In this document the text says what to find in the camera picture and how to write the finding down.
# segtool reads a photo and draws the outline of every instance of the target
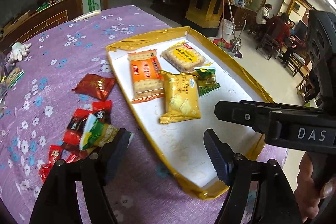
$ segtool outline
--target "floor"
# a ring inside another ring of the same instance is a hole
[[[124,5],[135,5],[143,11],[157,17],[171,27],[180,27],[180,25],[170,19],[154,12],[150,6],[152,0],[111,0],[109,8]],[[241,53],[243,58],[235,60],[242,65],[272,96],[276,103],[302,105],[302,101],[296,93],[296,86],[301,82],[302,77],[297,74],[292,77],[289,69],[284,69],[279,59],[271,58],[269,61],[261,50],[256,51],[256,42],[252,35],[246,31],[241,34]],[[283,167],[283,171],[293,190],[297,183],[296,177],[299,173],[299,164],[304,152],[289,150],[288,157]]]

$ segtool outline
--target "white bucket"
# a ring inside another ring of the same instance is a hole
[[[225,41],[230,42],[231,40],[231,36],[233,35],[233,26],[232,26],[232,22],[224,19],[224,28],[222,29],[222,22],[223,20],[221,20],[220,25],[219,25],[219,29],[218,29],[218,34],[217,37],[220,38],[222,37],[222,31],[223,31],[223,38]]]

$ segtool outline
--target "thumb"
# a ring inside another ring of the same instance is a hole
[[[336,190],[336,177],[333,177],[329,180],[321,189],[320,196],[321,198],[327,198],[332,196]]]

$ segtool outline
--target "screw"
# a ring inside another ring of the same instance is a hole
[[[244,156],[243,156],[241,153],[236,153],[236,154],[235,154],[235,159],[236,159],[236,160],[242,160],[243,157],[244,157]]]
[[[273,166],[277,166],[278,162],[275,159],[270,159],[269,163]]]
[[[55,165],[57,165],[57,166],[61,166],[61,165],[63,165],[63,163],[64,163],[64,160],[60,159],[60,160],[57,160],[57,161],[55,162]]]
[[[90,159],[92,159],[92,160],[95,160],[95,159],[97,159],[98,158],[98,153],[92,153],[91,155],[90,155]]]

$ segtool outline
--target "yellow oval label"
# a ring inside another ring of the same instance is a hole
[[[181,59],[181,60],[186,61],[186,62],[193,63],[193,62],[197,61],[197,56],[193,52],[191,52],[189,50],[186,50],[185,48],[176,48],[173,51],[173,54],[178,59]]]

